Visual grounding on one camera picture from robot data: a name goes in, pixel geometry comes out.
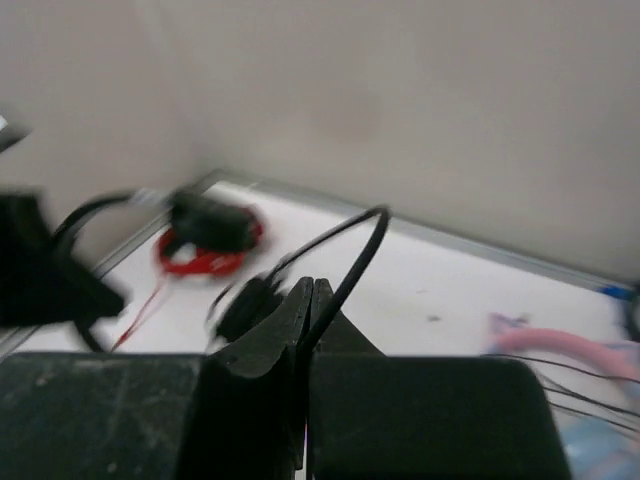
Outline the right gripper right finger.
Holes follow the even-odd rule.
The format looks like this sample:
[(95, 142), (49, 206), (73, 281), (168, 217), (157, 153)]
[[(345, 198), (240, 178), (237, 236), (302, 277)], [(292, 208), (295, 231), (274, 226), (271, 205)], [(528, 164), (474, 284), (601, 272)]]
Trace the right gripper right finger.
[(339, 312), (314, 346), (307, 376), (305, 477), (328, 479), (348, 463), (344, 444), (356, 439), (370, 409), (360, 387), (383, 353)]

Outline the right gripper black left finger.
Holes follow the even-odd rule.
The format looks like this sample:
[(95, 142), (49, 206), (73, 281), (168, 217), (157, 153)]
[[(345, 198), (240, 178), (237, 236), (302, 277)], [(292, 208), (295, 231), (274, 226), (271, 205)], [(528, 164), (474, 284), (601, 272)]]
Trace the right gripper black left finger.
[(303, 463), (304, 402), (297, 348), (313, 281), (202, 363), (180, 451), (180, 479), (292, 479)]

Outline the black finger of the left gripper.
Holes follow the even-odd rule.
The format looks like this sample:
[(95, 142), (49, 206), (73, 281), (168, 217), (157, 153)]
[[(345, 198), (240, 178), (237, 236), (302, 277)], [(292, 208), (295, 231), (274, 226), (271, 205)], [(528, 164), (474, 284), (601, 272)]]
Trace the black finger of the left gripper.
[(1, 194), (1, 326), (26, 328), (115, 317), (124, 298), (52, 236), (34, 193)]

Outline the black wired headphones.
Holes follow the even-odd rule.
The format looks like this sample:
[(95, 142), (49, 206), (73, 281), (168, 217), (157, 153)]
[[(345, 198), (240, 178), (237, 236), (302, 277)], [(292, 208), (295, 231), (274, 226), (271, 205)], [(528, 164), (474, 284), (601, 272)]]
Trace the black wired headphones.
[[(264, 238), (264, 224), (249, 207), (229, 204), (190, 189), (167, 195), (140, 189), (96, 197), (76, 208), (53, 235), (55, 252), (70, 253), (80, 230), (99, 211), (116, 205), (142, 204), (160, 205), (169, 214), (169, 226), (155, 244), (156, 261), (161, 270), (155, 286), (157, 291), (162, 290), (163, 282), (170, 276), (230, 276), (261, 246)], [(379, 250), (391, 220), (388, 207), (375, 206), (323, 232), (284, 256), (266, 275), (247, 281), (219, 320), (213, 338), (231, 343), (247, 333), (274, 310), (282, 273), (312, 250), (370, 219), (376, 221), (371, 236), (302, 340), (301, 351), (312, 351)]]

